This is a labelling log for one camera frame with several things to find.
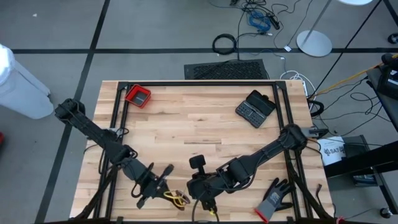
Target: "floor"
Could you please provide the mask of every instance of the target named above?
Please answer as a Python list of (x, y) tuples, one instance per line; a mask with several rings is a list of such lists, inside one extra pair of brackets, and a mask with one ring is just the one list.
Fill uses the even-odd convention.
[[(229, 1), (211, 2), (227, 6)], [(267, 1), (268, 6), (275, 2), (288, 5), (290, 11), (294, 3)], [(306, 75), (317, 86), (343, 52), (321, 86), (323, 89), (379, 63), (383, 52), (398, 52), (396, 45), (386, 41), (386, 37), (397, 30), (397, 24), (383, 2), (345, 49), (379, 2), (377, 0), (361, 7), (332, 1), (317, 26), (317, 30), (331, 39), (332, 54), (322, 58), (302, 54), (297, 49), (295, 36), (289, 44), (293, 49), (291, 52), (279, 50), (289, 43), (309, 2), (302, 0), (297, 3), (294, 13), (279, 15), (284, 28), (275, 40), (276, 46), (273, 40), (277, 31), (273, 28), (272, 37), (243, 37), (240, 40), (240, 47), (247, 48), (248, 52), (256, 53), (258, 48), (272, 49), (280, 52), (284, 60), (270, 52), (242, 53), (241, 59), (263, 59), (272, 79), (279, 78), (286, 63), (286, 69)], [(398, 2), (391, 3), (398, 11)], [(298, 33), (311, 27), (325, 4), (326, 0), (311, 3)], [(204, 0), (3, 0), (0, 1), (0, 43), (11, 48), (16, 60), (51, 89), (50, 98), (54, 105), (65, 98), (80, 98), (86, 105), (88, 117), (92, 118), (102, 80), (181, 80), (184, 79), (183, 65), (187, 63), (236, 58), (235, 55), (212, 53), (211, 43), (222, 33), (236, 36), (240, 17), (240, 10), (214, 7)], [(240, 33), (255, 31), (242, 22)], [(220, 46), (228, 47), (229, 43), (221, 41)], [(329, 105), (348, 89), (322, 95), (319, 100)], [(375, 95), (366, 84), (355, 91), (370, 97)], [(369, 102), (358, 102), (345, 96), (322, 117), (334, 118), (367, 108)], [(380, 115), (386, 117), (384, 110)], [(65, 130), (54, 116), (31, 120), (0, 107), (0, 117), (0, 131), (6, 135), (6, 144), (0, 150), (0, 179), (3, 180), (0, 184), (3, 202), (0, 203), (0, 223), (66, 220), (83, 159), (85, 137), (76, 130)], [(344, 134), (370, 118), (371, 115), (348, 115), (326, 123), (331, 131)], [(314, 123), (323, 126), (319, 120)], [(392, 124), (380, 118), (373, 119), (349, 136), (360, 134), (374, 144), (397, 139)], [(67, 144), (61, 144), (62, 139), (68, 139)], [(60, 172), (58, 178), (54, 172), (49, 181), (53, 166), (60, 166)], [(395, 172), (385, 174), (398, 197), (398, 192), (394, 191), (398, 181), (394, 176)], [(350, 220), (398, 222), (398, 217), (383, 219), (379, 216), (379, 209), (386, 203), (377, 187), (354, 187), (348, 177), (328, 181), (338, 216), (350, 217), (371, 209)], [(37, 216), (44, 195), (48, 209), (46, 203), (42, 203)]]

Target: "floor lamp base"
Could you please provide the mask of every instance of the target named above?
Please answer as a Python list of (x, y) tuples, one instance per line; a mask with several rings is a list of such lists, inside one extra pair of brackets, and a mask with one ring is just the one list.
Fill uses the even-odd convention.
[(303, 44), (305, 37), (309, 30), (301, 32), (297, 36), (297, 46), (307, 55), (314, 57), (323, 57), (330, 54), (332, 45), (330, 39), (321, 32), (313, 31), (308, 37), (305, 44)]

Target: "white bin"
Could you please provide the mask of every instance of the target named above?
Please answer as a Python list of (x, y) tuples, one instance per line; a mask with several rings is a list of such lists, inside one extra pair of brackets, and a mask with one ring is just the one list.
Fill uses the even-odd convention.
[(15, 61), (10, 49), (0, 45), (0, 105), (40, 119), (54, 110), (50, 90)]

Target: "wooden table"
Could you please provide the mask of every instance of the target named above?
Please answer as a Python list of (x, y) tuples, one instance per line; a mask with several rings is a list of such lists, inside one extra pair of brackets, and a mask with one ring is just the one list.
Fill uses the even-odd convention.
[[(286, 81), (294, 123), (300, 127), (311, 127), (312, 120), (304, 96), (302, 84), (297, 80)], [(111, 120), (118, 81), (104, 81), (99, 92), (93, 121), (102, 128), (108, 128)], [(145, 165), (155, 163), (154, 170), (160, 175), (168, 164), (175, 169), (168, 176), (171, 190), (186, 190), (186, 183), (196, 172), (189, 165), (189, 158), (203, 154), (206, 159), (205, 170), (213, 172), (220, 165), (234, 157), (252, 154), (275, 140), (279, 135), (276, 112), (267, 118), (259, 129), (253, 128), (242, 117), (235, 114), (235, 108), (252, 90), (268, 95), (272, 100), (270, 86), (150, 86), (152, 96), (144, 109), (129, 106), (126, 128), (130, 130), (123, 144), (134, 148), (138, 159)], [(284, 101), (279, 93), (284, 121), (287, 124)], [(79, 214), (96, 192), (100, 175), (98, 163), (101, 148), (90, 148), (83, 159), (70, 216)], [(302, 162), (307, 185), (312, 194), (318, 184), (322, 184), (319, 194), (325, 210), (333, 215), (328, 184), (320, 155), (310, 149), (302, 151)], [(222, 193), (217, 196), (218, 214), (221, 221), (261, 221), (254, 213), (255, 208), (271, 182), (276, 178), (287, 178), (284, 154), (280, 153), (258, 169), (253, 184), (246, 190), (234, 194)], [(142, 209), (136, 207), (137, 199), (130, 196), (134, 182), (125, 175), (118, 175), (111, 218), (123, 216), (125, 220), (145, 221), (187, 221), (191, 220), (193, 203), (185, 211), (179, 211), (163, 199), (149, 199)], [(300, 210), (305, 217), (301, 191), (297, 190)], [(104, 216), (107, 192), (103, 197), (101, 217)], [(290, 195), (284, 201), (291, 201)], [(275, 213), (271, 221), (286, 221), (294, 217), (293, 209)], [(196, 220), (214, 220), (207, 211), (196, 209)]]

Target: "work glove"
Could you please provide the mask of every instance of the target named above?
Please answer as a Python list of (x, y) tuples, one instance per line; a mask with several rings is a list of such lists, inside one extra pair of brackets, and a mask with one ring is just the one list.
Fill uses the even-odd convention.
[(260, 216), (260, 218), (268, 223), (274, 212), (293, 207), (292, 203), (283, 203), (283, 198), (293, 191), (294, 186), (287, 182), (287, 179), (279, 182), (279, 178), (276, 178), (271, 186), (269, 186), (262, 202), (254, 211)]

